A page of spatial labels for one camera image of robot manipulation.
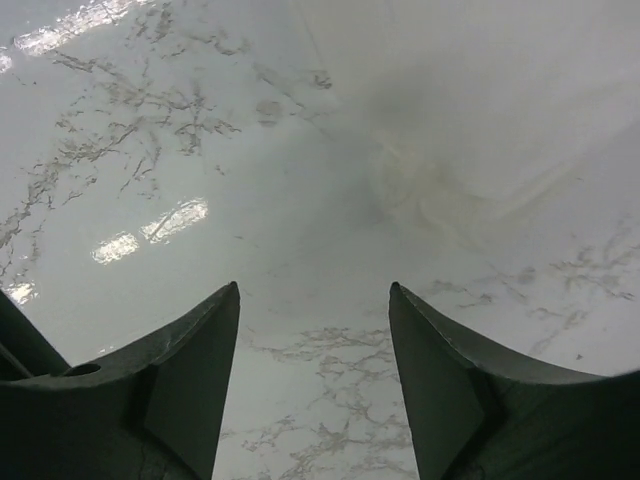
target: glossy floor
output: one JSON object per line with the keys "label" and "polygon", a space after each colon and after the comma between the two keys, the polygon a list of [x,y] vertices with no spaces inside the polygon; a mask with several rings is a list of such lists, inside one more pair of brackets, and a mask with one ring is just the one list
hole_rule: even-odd
{"label": "glossy floor", "polygon": [[394,280],[538,358],[640,364],[637,135],[498,251],[429,243],[381,215],[311,39],[265,3],[3,6],[0,280],[71,363],[238,281],[216,478],[260,480],[416,478]]}

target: marble floor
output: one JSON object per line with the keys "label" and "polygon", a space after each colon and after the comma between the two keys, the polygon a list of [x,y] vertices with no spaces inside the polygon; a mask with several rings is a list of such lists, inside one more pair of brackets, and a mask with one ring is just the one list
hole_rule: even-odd
{"label": "marble floor", "polygon": [[77,364],[238,281],[214,478],[417,478],[394,280],[537,358],[640,365],[638,132],[479,255],[380,213],[288,1],[2,2],[2,289]]}

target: screw hole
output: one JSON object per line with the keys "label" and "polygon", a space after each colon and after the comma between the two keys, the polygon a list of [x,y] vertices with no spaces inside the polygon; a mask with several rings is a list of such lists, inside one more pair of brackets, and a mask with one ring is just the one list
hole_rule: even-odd
{"label": "screw hole", "polygon": [[79,377],[81,375],[89,375],[90,373],[96,373],[100,370],[100,365],[96,363],[85,363],[84,365],[78,365],[73,367],[62,375],[63,377]]}

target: white marble surface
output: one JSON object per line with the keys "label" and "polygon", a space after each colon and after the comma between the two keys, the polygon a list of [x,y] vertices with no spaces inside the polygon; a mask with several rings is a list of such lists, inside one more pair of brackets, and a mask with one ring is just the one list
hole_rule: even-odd
{"label": "white marble surface", "polygon": [[80,363],[238,281],[216,478],[416,478],[394,280],[537,358],[640,366],[638,129],[478,254],[380,213],[288,2],[2,5],[2,288]]}

